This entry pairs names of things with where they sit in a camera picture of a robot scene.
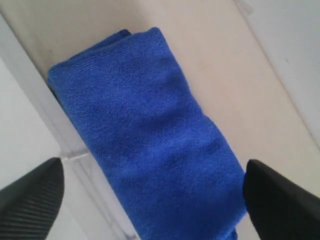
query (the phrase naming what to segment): towel fold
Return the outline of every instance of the towel fold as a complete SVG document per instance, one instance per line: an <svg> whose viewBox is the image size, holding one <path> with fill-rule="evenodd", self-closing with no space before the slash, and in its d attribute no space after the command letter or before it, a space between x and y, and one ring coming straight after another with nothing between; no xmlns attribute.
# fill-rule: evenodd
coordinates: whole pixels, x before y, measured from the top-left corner
<svg viewBox="0 0 320 240"><path fill-rule="evenodd" d="M158 28L122 30L48 83L142 240L237 238L244 172Z"/></svg>

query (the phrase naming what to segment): textured black plastic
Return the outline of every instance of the textured black plastic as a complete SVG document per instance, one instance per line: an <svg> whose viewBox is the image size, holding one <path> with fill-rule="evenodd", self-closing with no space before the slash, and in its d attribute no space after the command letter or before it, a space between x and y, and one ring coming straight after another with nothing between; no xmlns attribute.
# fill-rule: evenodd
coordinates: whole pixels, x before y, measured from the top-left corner
<svg viewBox="0 0 320 240"><path fill-rule="evenodd" d="M246 166L243 197L261 240L320 240L320 199L258 160Z"/></svg>
<svg viewBox="0 0 320 240"><path fill-rule="evenodd" d="M64 196L64 171L51 158L0 191L0 240L45 240Z"/></svg>

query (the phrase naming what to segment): folded towel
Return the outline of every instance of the folded towel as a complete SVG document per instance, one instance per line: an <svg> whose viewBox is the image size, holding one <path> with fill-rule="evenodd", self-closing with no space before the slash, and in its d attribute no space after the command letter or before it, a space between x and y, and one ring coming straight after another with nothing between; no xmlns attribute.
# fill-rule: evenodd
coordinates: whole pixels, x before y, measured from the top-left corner
<svg viewBox="0 0 320 240"><path fill-rule="evenodd" d="M158 28L122 30L48 82L142 240L237 238L244 172Z"/></svg>

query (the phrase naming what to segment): beige surface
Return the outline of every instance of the beige surface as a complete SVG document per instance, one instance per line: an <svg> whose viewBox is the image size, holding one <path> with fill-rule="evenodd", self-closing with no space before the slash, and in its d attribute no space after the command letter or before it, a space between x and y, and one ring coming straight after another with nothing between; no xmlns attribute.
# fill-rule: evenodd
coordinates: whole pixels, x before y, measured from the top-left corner
<svg viewBox="0 0 320 240"><path fill-rule="evenodd" d="M43 76L127 28L161 28L191 91L242 166L259 159L320 196L320 151L232 0L1 0ZM240 240L256 240L248 219Z"/></svg>

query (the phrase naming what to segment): white wall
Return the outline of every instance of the white wall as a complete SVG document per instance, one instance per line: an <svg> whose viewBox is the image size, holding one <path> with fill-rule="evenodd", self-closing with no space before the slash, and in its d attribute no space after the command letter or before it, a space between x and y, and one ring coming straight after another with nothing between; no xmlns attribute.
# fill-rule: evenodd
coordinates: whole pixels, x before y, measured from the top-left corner
<svg viewBox="0 0 320 240"><path fill-rule="evenodd" d="M320 146L320 1L245 2L254 34Z"/></svg>

